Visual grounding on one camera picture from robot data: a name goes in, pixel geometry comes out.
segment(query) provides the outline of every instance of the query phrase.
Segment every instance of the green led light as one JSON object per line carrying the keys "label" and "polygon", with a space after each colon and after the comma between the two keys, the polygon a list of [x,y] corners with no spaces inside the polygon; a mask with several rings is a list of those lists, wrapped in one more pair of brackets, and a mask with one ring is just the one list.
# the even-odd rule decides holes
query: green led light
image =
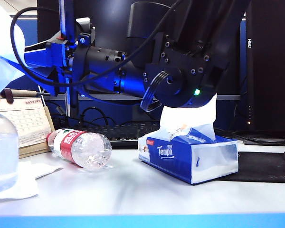
{"label": "green led light", "polygon": [[196,89],[195,92],[194,92],[194,95],[195,95],[195,96],[200,95],[200,89]]}

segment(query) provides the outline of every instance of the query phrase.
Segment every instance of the tempo tissue box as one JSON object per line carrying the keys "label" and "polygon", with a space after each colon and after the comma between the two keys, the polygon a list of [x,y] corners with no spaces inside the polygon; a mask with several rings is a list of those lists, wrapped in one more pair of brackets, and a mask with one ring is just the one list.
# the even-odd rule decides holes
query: tempo tissue box
{"label": "tempo tissue box", "polygon": [[139,159],[190,184],[237,172],[237,141],[214,134],[216,97],[200,108],[164,107],[160,129],[138,139]]}
{"label": "tempo tissue box", "polygon": [[205,182],[238,171],[237,141],[208,138],[195,129],[170,140],[154,132],[138,140],[139,159],[190,184]]}

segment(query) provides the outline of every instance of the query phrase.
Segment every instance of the red bottle label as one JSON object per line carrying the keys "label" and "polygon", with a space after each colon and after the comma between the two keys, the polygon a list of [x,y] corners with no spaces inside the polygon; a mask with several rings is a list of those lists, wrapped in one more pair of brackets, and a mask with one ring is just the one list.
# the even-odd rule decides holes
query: red bottle label
{"label": "red bottle label", "polygon": [[75,130],[75,131],[71,131],[63,138],[63,140],[60,143],[60,150],[61,150],[62,157],[75,163],[72,157],[71,148],[72,148],[73,142],[83,133],[86,133],[86,132]]}

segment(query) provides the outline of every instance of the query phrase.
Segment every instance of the computer monitor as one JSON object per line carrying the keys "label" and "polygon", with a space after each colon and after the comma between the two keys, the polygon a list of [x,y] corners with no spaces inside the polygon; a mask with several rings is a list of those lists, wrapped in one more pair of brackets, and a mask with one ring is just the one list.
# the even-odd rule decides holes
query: computer monitor
{"label": "computer monitor", "polygon": [[246,24],[250,129],[285,134],[285,0],[253,0]]}

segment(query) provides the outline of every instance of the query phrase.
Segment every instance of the blue tissue box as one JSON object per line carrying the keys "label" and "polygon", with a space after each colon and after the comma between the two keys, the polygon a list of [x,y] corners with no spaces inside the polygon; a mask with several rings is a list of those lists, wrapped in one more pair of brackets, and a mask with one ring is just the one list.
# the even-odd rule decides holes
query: blue tissue box
{"label": "blue tissue box", "polygon": [[191,128],[187,135],[163,139],[156,131],[138,140],[139,159],[190,184],[238,171],[237,141],[211,139]]}

